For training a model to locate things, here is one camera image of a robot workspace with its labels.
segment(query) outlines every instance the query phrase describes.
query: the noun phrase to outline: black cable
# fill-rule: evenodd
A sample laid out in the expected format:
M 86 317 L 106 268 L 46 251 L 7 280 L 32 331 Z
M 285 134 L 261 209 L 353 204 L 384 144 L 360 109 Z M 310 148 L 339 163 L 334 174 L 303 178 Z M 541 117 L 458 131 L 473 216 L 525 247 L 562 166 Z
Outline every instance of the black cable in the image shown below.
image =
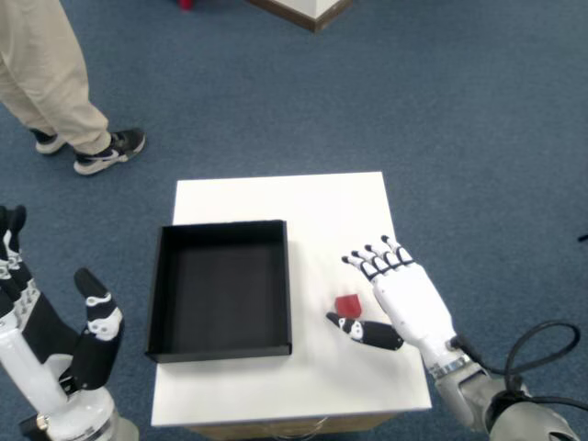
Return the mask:
M 530 361 L 518 367 L 513 367 L 515 363 L 515 358 L 521 348 L 535 335 L 538 333 L 545 331 L 548 328 L 552 327 L 565 327 L 569 328 L 573 331 L 573 339 L 561 348 L 559 351 L 549 354 L 548 356 L 544 356 L 537 360 Z M 489 372 L 497 375 L 504 376 L 504 384 L 506 387 L 506 395 L 510 396 L 511 398 L 516 399 L 517 401 L 530 401 L 537 404 L 563 404 L 566 406 L 576 407 L 578 409 L 582 409 L 583 411 L 588 412 L 588 404 L 582 401 L 573 400 L 571 398 L 564 398 L 564 397 L 530 397 L 526 395 L 522 390 L 522 379 L 517 375 L 522 372 L 528 371 L 530 369 L 539 368 L 540 366 L 544 366 L 547 363 L 551 363 L 563 356 L 568 355 L 577 345 L 580 343 L 581 332 L 580 328 L 575 324 L 562 322 L 562 321 L 549 321 L 540 323 L 529 331 L 523 334 L 516 343 L 513 345 L 512 349 L 508 353 L 508 357 L 506 358 L 506 364 L 504 369 L 498 369 L 495 367 L 487 366 L 481 359 L 480 354 L 473 348 L 473 346 L 468 342 L 468 340 L 463 337 L 463 335 L 459 335 L 451 340 L 451 345 L 455 348 L 461 349 L 464 353 L 466 353 L 469 358 L 475 363 L 478 363 L 484 369 L 488 370 Z
M 521 348 L 525 345 L 525 343 L 528 342 L 534 335 L 555 326 L 561 326 L 572 329 L 574 333 L 573 340 L 558 352 L 554 352 L 553 354 L 544 356 L 543 358 L 540 358 L 538 360 L 531 361 L 529 363 L 525 363 L 522 366 L 513 368 L 515 357 L 521 350 Z M 506 358 L 506 365 L 504 366 L 504 383 L 506 384 L 506 388 L 508 389 L 508 391 L 512 392 L 518 390 L 518 388 L 516 388 L 513 383 L 513 379 L 511 377 L 512 375 L 520 374 L 521 372 L 525 372 L 530 369 L 539 368 L 540 366 L 546 365 L 547 363 L 551 363 L 552 361 L 555 361 L 558 358 L 566 356 L 570 353 L 570 351 L 573 350 L 574 347 L 578 345 L 578 343 L 580 343 L 580 337 L 581 333 L 580 328 L 578 328 L 578 326 L 576 326 L 575 324 L 559 321 L 549 321 L 540 323 L 537 326 L 531 328 L 526 333 L 524 333 L 523 336 L 516 341 L 513 348 L 508 353 L 508 357 Z

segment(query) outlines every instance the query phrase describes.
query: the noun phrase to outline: white shoe sole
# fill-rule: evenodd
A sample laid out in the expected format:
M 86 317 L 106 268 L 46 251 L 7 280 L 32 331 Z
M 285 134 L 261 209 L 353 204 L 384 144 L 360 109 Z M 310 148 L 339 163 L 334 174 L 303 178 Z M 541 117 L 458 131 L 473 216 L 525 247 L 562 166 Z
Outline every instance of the white shoe sole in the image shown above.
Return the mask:
M 40 154 L 54 154 L 57 153 L 65 144 L 67 144 L 67 142 L 58 135 L 53 142 L 49 142 L 47 144 L 41 144 L 40 142 L 37 142 L 37 144 L 35 144 L 35 150 Z
M 95 161 L 90 165 L 81 165 L 80 163 L 78 163 L 76 161 L 75 163 L 73 163 L 73 169 L 80 175 L 90 176 L 90 175 L 96 174 L 98 172 L 101 172 L 102 170 L 109 168 L 111 165 L 114 165 L 117 163 L 126 163 L 130 158 L 132 158 L 137 153 L 139 153 L 141 150 L 143 150 L 143 147 L 145 146 L 146 139 L 147 138 L 145 136 L 143 136 L 141 143 L 139 144 L 139 146 L 135 150 L 132 151 L 131 155 L 125 154 L 125 155 L 119 156 L 117 159 L 112 159 L 110 161 Z

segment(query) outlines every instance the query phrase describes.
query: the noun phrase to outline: person's leg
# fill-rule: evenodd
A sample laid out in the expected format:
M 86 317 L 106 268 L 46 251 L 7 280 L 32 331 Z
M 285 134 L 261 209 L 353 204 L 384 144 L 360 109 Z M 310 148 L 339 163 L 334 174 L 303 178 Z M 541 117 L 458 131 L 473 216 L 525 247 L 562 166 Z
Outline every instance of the person's leg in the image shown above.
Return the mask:
M 65 145 L 55 129 L 40 114 L 28 96 L 18 87 L 0 56 L 0 102 L 35 135 L 37 152 L 53 154 Z
M 42 131 L 47 135 L 54 135 L 55 129 L 40 114 L 28 96 L 18 87 L 14 78 L 6 69 L 0 56 L 0 101 L 18 120 L 29 129 Z
M 59 0 L 0 0 L 0 55 L 0 98 L 25 125 L 59 133 L 79 153 L 109 146 L 107 119 L 89 101 L 84 56 Z

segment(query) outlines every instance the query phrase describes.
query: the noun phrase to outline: wooden baseboard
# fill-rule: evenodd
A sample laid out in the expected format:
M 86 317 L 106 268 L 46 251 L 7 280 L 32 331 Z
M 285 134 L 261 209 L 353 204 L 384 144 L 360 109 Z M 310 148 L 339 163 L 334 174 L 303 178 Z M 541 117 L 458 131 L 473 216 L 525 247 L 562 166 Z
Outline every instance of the wooden baseboard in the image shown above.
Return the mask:
M 306 14 L 282 5 L 274 0 L 247 0 L 252 5 L 261 7 L 276 16 L 285 18 L 287 21 L 294 23 L 311 32 L 319 32 L 327 27 L 339 14 L 351 6 L 353 0 L 339 0 L 329 9 L 324 11 L 318 18 L 309 17 Z

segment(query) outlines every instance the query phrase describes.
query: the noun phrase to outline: blue carpet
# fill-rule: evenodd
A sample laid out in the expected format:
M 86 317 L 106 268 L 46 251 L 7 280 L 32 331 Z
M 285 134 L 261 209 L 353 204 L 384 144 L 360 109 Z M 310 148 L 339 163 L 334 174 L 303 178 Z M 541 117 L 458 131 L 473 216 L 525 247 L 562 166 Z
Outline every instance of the blue carpet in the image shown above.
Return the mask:
M 43 290 L 84 322 L 73 274 L 116 293 L 127 332 L 108 384 L 143 440 L 154 365 L 143 354 L 155 234 L 175 181 L 382 170 L 399 239 L 423 262 L 456 326 L 494 365 L 531 325 L 588 332 L 588 3 L 355 0 L 319 35 L 236 0 L 66 0 L 94 102 L 148 146 L 92 178 L 46 158 L 0 109 L 0 199 L 25 204 L 23 244 Z M 561 343 L 558 333 L 526 356 Z M 526 376 L 535 394 L 588 401 L 588 344 Z M 0 440 L 32 411 L 0 376 Z M 318 439 L 482 440 L 435 408 Z M 586 415 L 559 409 L 588 436 Z

